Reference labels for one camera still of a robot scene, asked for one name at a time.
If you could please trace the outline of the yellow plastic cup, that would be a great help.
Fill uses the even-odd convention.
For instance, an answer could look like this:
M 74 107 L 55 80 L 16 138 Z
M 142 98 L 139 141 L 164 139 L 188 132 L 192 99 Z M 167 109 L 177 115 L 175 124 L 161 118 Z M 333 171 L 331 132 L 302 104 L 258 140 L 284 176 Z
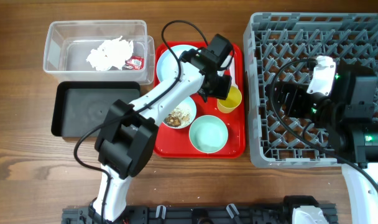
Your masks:
M 230 113 L 235 110 L 242 101 L 242 93 L 236 86 L 231 86 L 225 100 L 217 100 L 217 108 L 222 113 Z

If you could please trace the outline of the small blue bowl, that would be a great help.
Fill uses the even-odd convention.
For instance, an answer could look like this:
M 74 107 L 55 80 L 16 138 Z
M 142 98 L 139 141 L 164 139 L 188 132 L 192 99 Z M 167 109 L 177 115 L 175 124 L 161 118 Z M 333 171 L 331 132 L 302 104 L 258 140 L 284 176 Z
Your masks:
M 173 129 L 183 129 L 195 120 L 196 112 L 195 102 L 188 97 L 168 114 L 163 124 Z

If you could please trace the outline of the food scraps with rice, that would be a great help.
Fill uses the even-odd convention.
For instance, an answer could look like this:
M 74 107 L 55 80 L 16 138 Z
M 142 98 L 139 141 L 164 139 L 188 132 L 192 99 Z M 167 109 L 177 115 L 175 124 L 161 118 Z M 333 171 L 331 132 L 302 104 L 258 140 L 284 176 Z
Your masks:
M 184 128 L 191 123 L 191 119 L 191 108 L 178 106 L 164 119 L 164 123 L 172 128 Z

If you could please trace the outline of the green bowl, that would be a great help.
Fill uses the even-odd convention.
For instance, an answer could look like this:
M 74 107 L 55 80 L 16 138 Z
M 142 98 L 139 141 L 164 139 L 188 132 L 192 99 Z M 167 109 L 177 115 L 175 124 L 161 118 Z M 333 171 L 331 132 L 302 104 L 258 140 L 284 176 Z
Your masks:
M 205 154 L 214 154 L 226 145 L 228 129 L 225 123 L 216 116 L 204 115 L 192 122 L 189 139 L 193 147 Z

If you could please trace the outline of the red sauce packet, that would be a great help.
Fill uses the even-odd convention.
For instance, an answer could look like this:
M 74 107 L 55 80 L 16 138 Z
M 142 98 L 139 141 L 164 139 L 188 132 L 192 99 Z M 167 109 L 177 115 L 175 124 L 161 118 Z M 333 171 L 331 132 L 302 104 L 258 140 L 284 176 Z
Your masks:
M 141 70 L 144 67 L 144 58 L 139 56 L 132 56 L 129 60 L 126 60 L 124 68 L 129 70 Z

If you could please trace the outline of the white napkin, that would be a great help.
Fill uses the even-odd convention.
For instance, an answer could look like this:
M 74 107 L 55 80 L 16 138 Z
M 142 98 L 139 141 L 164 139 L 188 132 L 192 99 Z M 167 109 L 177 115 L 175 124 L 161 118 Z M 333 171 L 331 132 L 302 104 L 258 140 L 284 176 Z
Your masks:
M 104 72 L 113 67 L 122 70 L 133 53 L 133 41 L 125 40 L 120 36 L 117 39 L 105 40 L 97 49 L 92 49 L 86 61 L 96 71 Z

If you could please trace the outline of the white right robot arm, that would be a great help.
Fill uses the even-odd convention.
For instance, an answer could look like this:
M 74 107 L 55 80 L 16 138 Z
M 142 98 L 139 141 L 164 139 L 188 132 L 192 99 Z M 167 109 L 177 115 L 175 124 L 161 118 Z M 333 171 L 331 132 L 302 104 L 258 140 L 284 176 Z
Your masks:
M 378 223 L 378 123 L 373 121 L 378 78 L 373 69 L 336 63 L 329 56 L 303 58 L 309 84 L 280 81 L 295 62 L 283 65 L 266 86 L 279 123 L 302 143 L 335 158 L 348 189 L 353 223 Z M 310 120 L 328 133 L 329 151 L 297 134 L 279 115 Z

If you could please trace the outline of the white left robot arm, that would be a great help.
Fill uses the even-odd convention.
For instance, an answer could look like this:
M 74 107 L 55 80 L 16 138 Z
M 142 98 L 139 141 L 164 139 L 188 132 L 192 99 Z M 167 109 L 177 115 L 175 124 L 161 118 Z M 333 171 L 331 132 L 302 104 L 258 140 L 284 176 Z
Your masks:
M 229 68 L 233 56 L 233 44 L 219 34 L 203 47 L 175 55 L 177 74 L 128 104 L 115 101 L 104 122 L 79 138 L 73 149 L 75 160 L 102 173 L 99 194 L 89 206 L 95 223 L 121 220 L 131 181 L 149 162 L 159 126 L 170 112 L 195 93 L 203 100 L 227 98 L 231 77 L 218 72 Z M 94 148 L 100 167 L 85 164 L 78 157 L 80 145 L 94 132 L 98 133 Z

